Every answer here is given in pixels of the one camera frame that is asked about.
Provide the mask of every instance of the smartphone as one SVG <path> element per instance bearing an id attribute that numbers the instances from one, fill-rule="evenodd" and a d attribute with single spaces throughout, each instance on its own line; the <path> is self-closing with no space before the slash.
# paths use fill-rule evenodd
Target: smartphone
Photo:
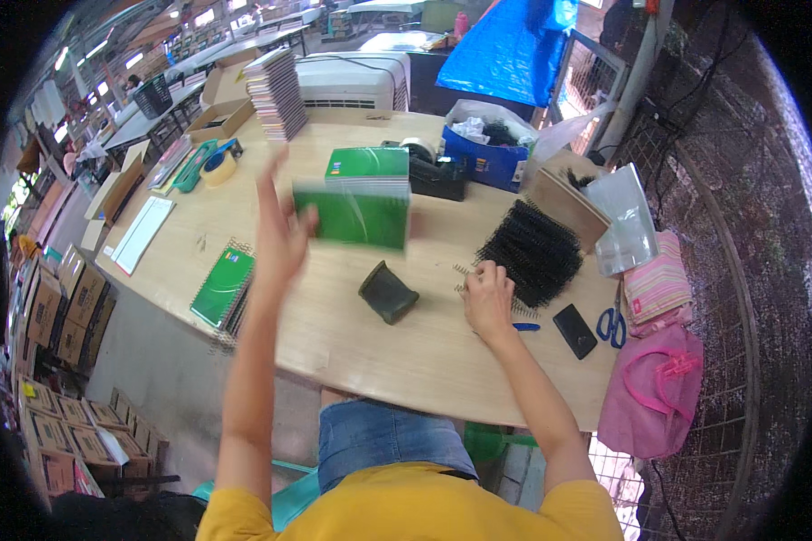
<path id="1" fill-rule="evenodd" d="M 553 316 L 553 323 L 557 324 L 557 329 L 562 332 L 565 342 L 572 348 L 578 361 L 583 360 L 598 344 L 590 326 L 586 325 L 584 318 L 580 316 L 580 312 L 574 308 L 574 305 L 563 308 Z"/>

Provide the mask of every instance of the notebook cover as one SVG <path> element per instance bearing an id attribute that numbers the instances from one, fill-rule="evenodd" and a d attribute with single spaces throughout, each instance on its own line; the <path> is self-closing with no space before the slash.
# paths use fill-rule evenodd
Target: notebook cover
<path id="1" fill-rule="evenodd" d="M 409 149 L 402 146 L 337 148 L 325 169 L 325 180 L 408 177 Z"/>
<path id="2" fill-rule="evenodd" d="M 189 308 L 217 329 L 253 271 L 255 259 L 232 246 L 226 247 L 198 290 Z"/>
<path id="3" fill-rule="evenodd" d="M 409 200 L 295 188 L 295 209 L 318 210 L 318 239 L 403 250 L 409 230 Z"/>

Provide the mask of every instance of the woman's hand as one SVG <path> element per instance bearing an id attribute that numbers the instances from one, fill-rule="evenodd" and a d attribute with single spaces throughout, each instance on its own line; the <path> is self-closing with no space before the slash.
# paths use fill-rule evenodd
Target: woman's hand
<path id="1" fill-rule="evenodd" d="M 517 336 L 512 326 L 514 282 L 506 268 L 493 261 L 482 261 L 474 273 L 466 276 L 463 297 L 466 320 L 488 345 Z"/>
<path id="2" fill-rule="evenodd" d="M 263 298 L 277 304 L 286 297 L 292 279 L 300 271 L 306 256 L 307 239 L 313 235 L 318 223 L 315 207 L 297 216 L 291 196 L 283 201 L 277 199 L 273 178 L 286 157 L 288 147 L 283 146 L 256 181 L 259 229 L 255 241 L 254 288 Z"/>

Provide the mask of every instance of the denim shorts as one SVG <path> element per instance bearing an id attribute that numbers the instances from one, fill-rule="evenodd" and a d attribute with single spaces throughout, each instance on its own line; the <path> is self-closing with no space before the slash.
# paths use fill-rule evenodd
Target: denim shorts
<path id="1" fill-rule="evenodd" d="M 348 474 L 396 462 L 427 461 L 478 479 L 454 424 L 445 417 L 367 398 L 328 404 L 318 413 L 318 488 Z"/>

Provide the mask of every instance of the yellow shirt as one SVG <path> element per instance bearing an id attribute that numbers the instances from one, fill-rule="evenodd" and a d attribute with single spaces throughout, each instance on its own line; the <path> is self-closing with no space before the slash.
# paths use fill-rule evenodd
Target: yellow shirt
<path id="1" fill-rule="evenodd" d="M 24 257 L 30 259 L 32 255 L 38 250 L 39 248 L 36 246 L 36 241 L 25 234 L 18 235 L 18 249 L 22 251 Z"/>
<path id="2" fill-rule="evenodd" d="M 405 462 L 352 473 L 281 533 L 273 531 L 270 511 L 251 492 L 218 490 L 195 539 L 623 539 L 610 496 L 595 481 L 555 486 L 533 513 L 476 483 L 438 473 L 448 469 Z"/>

